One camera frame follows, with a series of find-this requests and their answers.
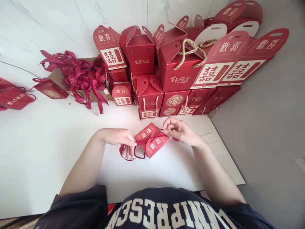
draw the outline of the white tabletop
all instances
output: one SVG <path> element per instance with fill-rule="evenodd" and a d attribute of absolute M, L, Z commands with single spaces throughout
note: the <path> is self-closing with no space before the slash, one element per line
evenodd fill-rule
<path fill-rule="evenodd" d="M 136 135 L 149 123 L 162 127 L 166 118 L 139 120 L 138 106 L 119 108 L 104 104 L 95 115 L 69 96 L 51 100 L 33 92 L 37 101 L 20 111 L 0 112 L 0 219 L 45 213 L 68 173 L 95 131 L 126 128 Z M 236 184 L 244 180 L 205 116 L 178 116 L 199 135 L 214 134 L 220 149 L 214 152 Z M 169 141 L 151 159 L 125 161 L 119 146 L 106 146 L 99 176 L 106 185 L 108 203 L 121 202 L 147 187 L 204 189 L 191 147 Z"/>

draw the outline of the hand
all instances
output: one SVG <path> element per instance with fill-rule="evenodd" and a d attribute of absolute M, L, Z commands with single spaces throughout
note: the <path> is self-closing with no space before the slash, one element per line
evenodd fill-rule
<path fill-rule="evenodd" d="M 129 130 L 104 128 L 100 129 L 97 134 L 100 141 L 103 143 L 107 143 L 110 145 L 126 145 L 123 149 L 123 155 L 126 154 L 126 158 L 129 158 L 129 156 L 134 156 L 134 147 L 137 146 L 137 144 Z"/>
<path fill-rule="evenodd" d="M 180 142 L 190 146 L 200 146 L 204 140 L 195 133 L 184 121 L 169 117 L 163 123 L 163 133 L 177 138 Z"/>

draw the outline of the person's left hand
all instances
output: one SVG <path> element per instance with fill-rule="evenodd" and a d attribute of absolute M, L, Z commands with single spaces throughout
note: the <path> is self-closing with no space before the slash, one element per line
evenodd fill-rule
<path fill-rule="evenodd" d="M 131 132 L 127 129 L 103 128 L 97 132 L 99 139 L 103 143 L 110 145 L 124 144 L 123 155 L 126 158 L 134 157 L 134 148 L 137 146 Z"/>

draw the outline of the person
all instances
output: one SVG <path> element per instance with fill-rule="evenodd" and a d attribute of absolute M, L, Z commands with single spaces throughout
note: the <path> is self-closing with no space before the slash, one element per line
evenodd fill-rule
<path fill-rule="evenodd" d="M 35 228 L 274 228 L 246 203 L 208 145 L 184 121 L 169 117 L 163 129 L 170 140 L 192 147 L 210 200 L 185 189 L 146 188 L 108 212 L 106 188 L 97 185 L 105 145 L 124 144 L 123 155 L 129 158 L 136 142 L 129 130 L 104 128 L 91 137 Z"/>

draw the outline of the sleeve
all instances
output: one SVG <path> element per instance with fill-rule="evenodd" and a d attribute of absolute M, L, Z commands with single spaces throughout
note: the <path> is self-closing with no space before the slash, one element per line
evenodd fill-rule
<path fill-rule="evenodd" d="M 240 203 L 237 206 L 222 207 L 222 209 L 237 223 L 247 229 L 275 229 L 261 214 L 251 208 L 249 204 Z"/>
<path fill-rule="evenodd" d="M 35 228 L 96 228 L 107 213 L 106 187 L 97 185 L 85 192 L 56 195 L 50 210 L 39 219 Z"/>

